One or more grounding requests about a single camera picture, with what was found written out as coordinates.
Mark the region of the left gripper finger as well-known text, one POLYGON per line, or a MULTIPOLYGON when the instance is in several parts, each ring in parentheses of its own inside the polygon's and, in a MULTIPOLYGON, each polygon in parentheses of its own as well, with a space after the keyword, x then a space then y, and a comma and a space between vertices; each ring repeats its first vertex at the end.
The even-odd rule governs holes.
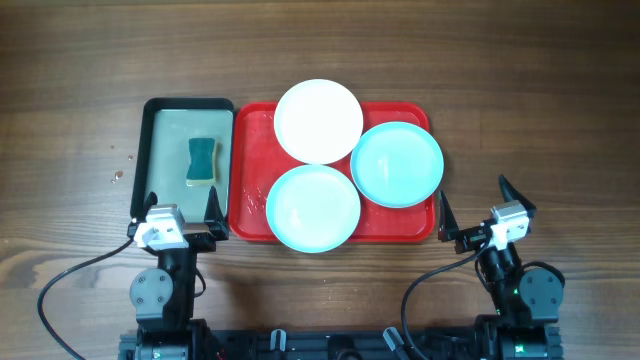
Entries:
POLYGON ((143 203, 142 215, 146 216, 149 210, 158 203, 157 195, 154 192, 150 192, 143 203))
POLYGON ((229 227, 225 215, 222 213, 217 190, 214 186, 210 188, 204 223, 214 240, 228 240, 229 227))

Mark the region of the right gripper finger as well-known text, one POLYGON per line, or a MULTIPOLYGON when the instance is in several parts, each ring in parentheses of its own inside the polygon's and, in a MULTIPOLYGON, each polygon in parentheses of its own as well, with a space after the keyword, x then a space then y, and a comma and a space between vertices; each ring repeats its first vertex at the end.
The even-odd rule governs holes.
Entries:
POLYGON ((505 202, 518 201, 526 210, 528 216, 534 216, 537 208, 536 206, 524 195, 522 195, 504 175, 500 175, 498 183, 502 197, 505 202))
POLYGON ((438 239, 441 242, 449 242, 456 239, 459 227, 453 211, 449 205, 445 192, 439 192, 439 225, 438 239))

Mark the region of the green yellow sponge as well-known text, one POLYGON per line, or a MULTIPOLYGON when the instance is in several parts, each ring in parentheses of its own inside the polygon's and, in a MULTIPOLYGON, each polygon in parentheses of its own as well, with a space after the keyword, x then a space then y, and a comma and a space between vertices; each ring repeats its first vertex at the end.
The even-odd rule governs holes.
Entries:
POLYGON ((191 138, 188 145, 190 163, 186 184, 188 186, 213 185, 216 182, 216 140, 191 138))

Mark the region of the light blue front plate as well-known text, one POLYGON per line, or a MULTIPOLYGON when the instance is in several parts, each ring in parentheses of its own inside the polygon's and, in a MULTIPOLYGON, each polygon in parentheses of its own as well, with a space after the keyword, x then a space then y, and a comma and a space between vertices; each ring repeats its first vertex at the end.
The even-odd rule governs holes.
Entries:
POLYGON ((361 216, 360 196, 349 178, 324 165, 301 165, 281 175, 266 200, 275 237, 302 253, 323 253, 345 243, 361 216))

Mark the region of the white round plate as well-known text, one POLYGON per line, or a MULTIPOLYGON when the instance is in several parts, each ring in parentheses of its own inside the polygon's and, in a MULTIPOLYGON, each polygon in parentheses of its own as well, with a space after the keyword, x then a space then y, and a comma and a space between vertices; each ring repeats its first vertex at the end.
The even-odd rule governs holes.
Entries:
POLYGON ((285 152, 307 164, 330 164, 346 157, 364 129, 364 114, 354 94, 327 79, 300 82, 280 98, 273 122, 285 152))

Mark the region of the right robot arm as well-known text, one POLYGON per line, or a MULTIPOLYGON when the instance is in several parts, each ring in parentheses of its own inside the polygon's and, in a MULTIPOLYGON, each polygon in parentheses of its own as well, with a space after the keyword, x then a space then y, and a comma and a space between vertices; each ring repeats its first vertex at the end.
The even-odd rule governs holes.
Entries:
POLYGON ((465 338, 452 341, 456 359, 562 359, 559 308, 566 279, 555 267, 524 263, 516 242, 531 232, 536 206, 504 176, 504 202, 479 225, 458 226, 446 195, 439 195, 438 239, 453 241, 458 254, 473 253, 474 268, 489 293, 493 315, 479 315, 465 338))

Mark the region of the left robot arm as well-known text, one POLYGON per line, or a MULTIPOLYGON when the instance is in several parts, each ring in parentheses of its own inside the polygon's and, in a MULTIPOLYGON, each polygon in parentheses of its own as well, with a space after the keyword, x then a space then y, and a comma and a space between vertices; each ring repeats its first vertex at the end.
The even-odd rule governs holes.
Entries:
POLYGON ((217 191, 209 191, 204 230, 188 231, 175 204, 160 205, 155 193, 143 204, 142 216, 131 220, 127 236, 157 257, 157 266, 134 278, 129 297, 135 307, 138 328, 120 338, 120 359, 224 359, 221 342, 207 322, 193 317, 194 300, 201 295, 196 281, 197 255, 216 250, 229 238, 229 228, 217 191))

